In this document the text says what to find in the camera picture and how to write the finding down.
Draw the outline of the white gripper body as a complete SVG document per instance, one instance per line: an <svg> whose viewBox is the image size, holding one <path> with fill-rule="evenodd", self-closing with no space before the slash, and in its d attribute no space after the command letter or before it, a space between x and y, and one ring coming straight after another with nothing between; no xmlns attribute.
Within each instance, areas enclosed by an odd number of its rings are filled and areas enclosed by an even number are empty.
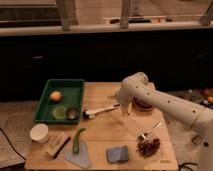
<svg viewBox="0 0 213 171"><path fill-rule="evenodd" d="M129 115L127 115L127 108L128 108L129 103L132 102L132 96L125 92L119 91L117 93L117 101L121 106L122 115L129 116Z"/></svg>

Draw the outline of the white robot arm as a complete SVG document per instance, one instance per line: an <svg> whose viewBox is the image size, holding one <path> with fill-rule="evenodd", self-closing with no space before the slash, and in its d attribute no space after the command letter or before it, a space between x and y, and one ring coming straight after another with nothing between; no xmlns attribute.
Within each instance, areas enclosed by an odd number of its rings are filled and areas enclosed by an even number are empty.
<svg viewBox="0 0 213 171"><path fill-rule="evenodd" d="M213 171L213 110L200 104L158 91L148 87L148 77L143 72L137 72L124 78L116 99L122 106L122 113L133 98L158 108L170 114L179 122L189 126L202 137L201 152L197 171Z"/></svg>

